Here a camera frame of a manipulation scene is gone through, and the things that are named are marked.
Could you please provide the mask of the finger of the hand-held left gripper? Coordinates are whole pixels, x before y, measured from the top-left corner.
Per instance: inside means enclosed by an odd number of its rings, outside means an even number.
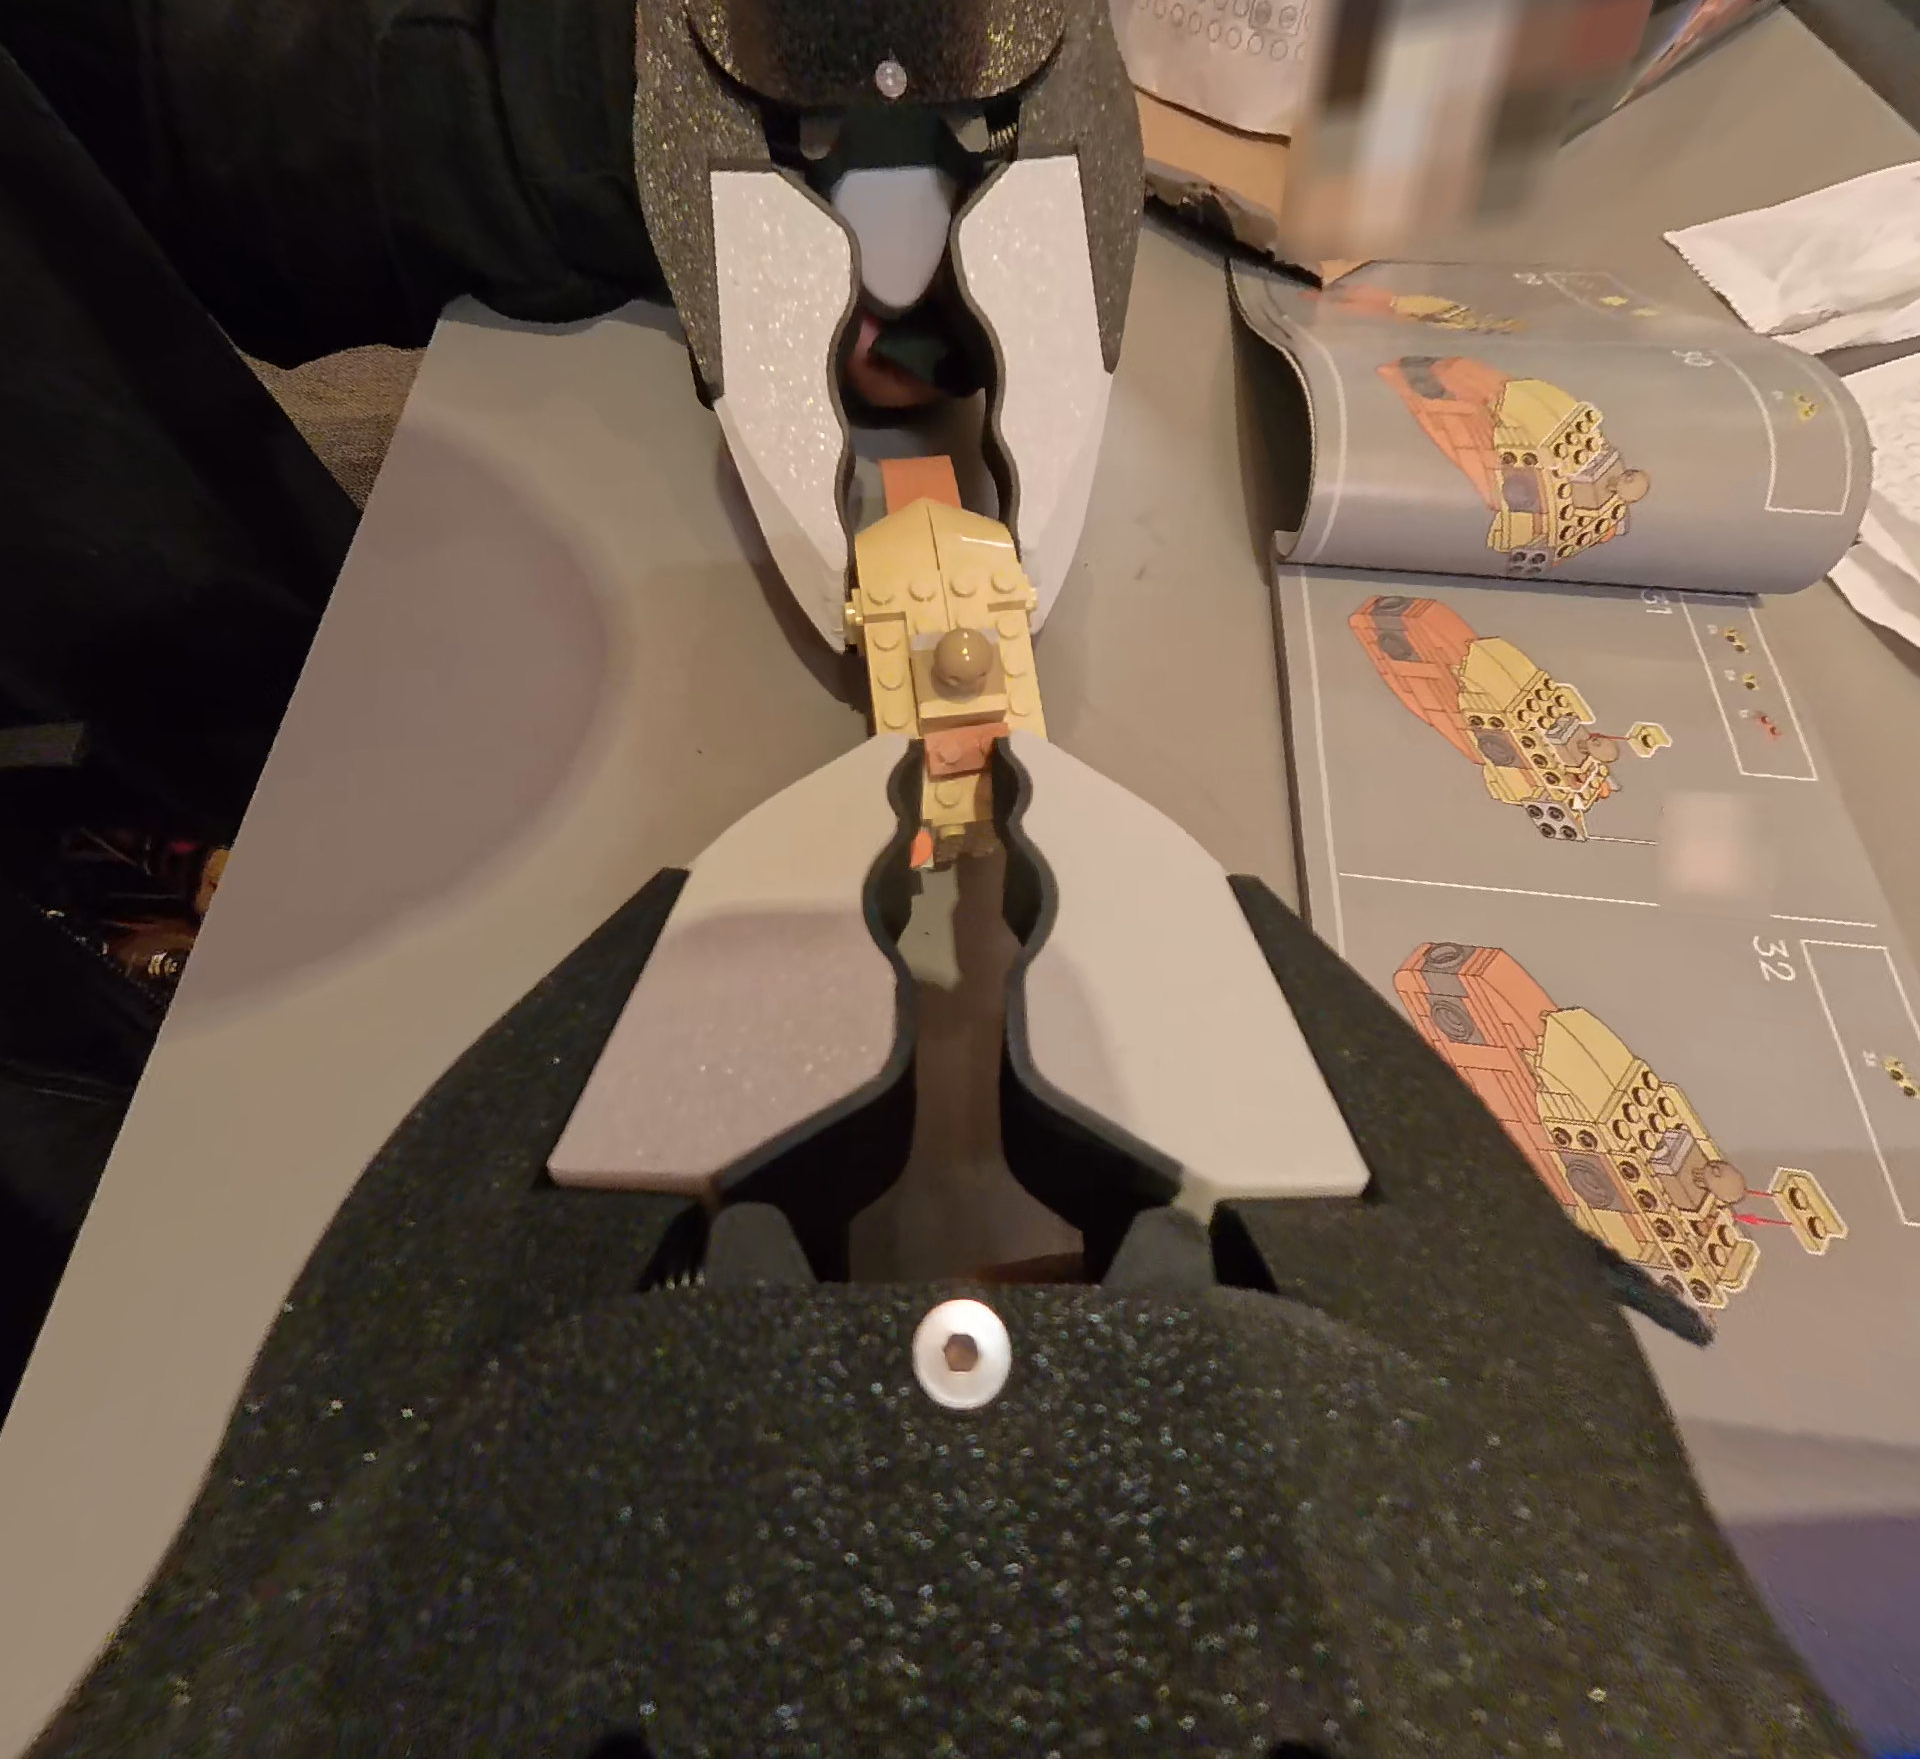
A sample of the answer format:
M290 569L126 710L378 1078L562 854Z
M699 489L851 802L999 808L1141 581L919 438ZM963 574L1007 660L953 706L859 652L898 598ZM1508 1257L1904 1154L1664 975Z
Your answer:
M767 551L820 636L845 648L851 440L839 344L856 313L851 231L778 169L710 178L720 427Z
M1079 545L1111 395L1077 159L999 169L949 225L949 268L989 338L982 457L1040 628Z

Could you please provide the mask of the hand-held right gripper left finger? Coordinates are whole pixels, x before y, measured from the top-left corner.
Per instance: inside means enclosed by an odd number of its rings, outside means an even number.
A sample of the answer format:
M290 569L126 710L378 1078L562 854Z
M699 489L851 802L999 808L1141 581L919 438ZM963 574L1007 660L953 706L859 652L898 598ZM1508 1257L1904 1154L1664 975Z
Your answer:
M867 740L706 843L547 1154L557 1186L735 1189L900 1078L917 815L917 747Z

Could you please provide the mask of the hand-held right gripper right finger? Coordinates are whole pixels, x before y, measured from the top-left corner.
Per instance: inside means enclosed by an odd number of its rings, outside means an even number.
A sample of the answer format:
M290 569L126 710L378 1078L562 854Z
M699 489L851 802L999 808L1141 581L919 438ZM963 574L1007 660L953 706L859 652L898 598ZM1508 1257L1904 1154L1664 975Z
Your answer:
M1184 1208L1352 1199L1357 1138L1227 868L1049 740L995 746L1018 1085Z

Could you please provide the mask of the tan and brown brick model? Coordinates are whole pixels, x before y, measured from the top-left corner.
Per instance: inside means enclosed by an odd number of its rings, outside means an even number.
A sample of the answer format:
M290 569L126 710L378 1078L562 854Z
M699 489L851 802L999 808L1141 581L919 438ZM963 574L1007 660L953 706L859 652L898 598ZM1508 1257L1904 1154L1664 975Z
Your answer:
M1035 590L1005 524L973 514L943 457L879 465L885 516L856 534L845 635L865 660L879 737L1005 724L1044 737L1032 650ZM992 764L922 781L917 873L995 847Z

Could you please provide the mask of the grey brick instruction booklet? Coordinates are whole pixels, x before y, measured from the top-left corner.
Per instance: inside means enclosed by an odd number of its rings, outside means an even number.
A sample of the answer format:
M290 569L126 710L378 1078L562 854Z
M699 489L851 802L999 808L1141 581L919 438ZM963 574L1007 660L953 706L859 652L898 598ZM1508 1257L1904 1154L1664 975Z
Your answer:
M1818 363L1567 268L1235 261L1308 927L1682 1324L1918 1229L1918 982L1761 598L1860 525Z

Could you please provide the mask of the person's left forearm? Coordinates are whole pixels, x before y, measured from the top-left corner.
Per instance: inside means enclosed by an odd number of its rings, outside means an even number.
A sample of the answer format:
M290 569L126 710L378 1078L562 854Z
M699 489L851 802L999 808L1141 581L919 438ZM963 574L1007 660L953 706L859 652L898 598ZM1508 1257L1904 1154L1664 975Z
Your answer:
M636 0L3 0L3 294L185 283L274 365L659 300L635 102Z

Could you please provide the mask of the grey desk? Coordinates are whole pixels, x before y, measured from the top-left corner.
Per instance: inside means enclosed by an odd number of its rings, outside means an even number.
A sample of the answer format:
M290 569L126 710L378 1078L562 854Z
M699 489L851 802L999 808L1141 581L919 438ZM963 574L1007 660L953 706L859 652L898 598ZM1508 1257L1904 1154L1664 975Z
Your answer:
M1487 257L1708 310L1664 228L1910 159L1900 113L1774 13L1574 139ZM1151 218L1044 710L1291 901L1272 507L1243 492L1233 374L1222 257ZM153 1578L278 1301L409 1107L657 866L863 737L760 565L651 307L442 320L3 1426L3 1755ZM1915 943L1918 668L1824 583L1771 613Z

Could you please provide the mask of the person's left hand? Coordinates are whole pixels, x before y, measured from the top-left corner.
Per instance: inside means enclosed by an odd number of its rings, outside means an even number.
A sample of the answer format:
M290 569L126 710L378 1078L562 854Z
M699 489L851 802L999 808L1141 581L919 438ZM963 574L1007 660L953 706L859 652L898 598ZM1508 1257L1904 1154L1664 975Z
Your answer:
M939 317L859 307L845 389L871 413L911 413L967 395L967 363Z

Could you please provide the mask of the brown cardboard sheet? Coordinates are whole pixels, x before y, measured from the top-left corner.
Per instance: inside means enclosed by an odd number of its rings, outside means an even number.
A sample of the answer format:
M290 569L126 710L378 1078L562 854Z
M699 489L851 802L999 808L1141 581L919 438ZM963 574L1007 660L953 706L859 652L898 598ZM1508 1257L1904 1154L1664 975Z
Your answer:
M1135 99L1146 194L1166 208L1312 287L1339 283L1366 268L1366 261L1308 261L1283 244L1291 159L1286 137L1249 137L1145 90Z

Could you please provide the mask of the dark cloth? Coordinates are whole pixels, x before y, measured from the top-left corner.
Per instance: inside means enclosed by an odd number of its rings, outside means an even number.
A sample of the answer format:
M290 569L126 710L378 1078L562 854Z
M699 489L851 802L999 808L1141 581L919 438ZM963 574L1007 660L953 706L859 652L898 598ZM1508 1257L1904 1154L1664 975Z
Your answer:
M3 57L3 1400L357 514Z

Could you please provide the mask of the small white paper bag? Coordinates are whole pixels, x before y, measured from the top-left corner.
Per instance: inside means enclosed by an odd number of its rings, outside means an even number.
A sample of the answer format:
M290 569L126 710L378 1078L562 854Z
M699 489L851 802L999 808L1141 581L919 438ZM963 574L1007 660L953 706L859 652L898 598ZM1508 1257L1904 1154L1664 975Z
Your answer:
M1748 329L1808 355L1918 335L1918 163L1679 228L1667 244Z

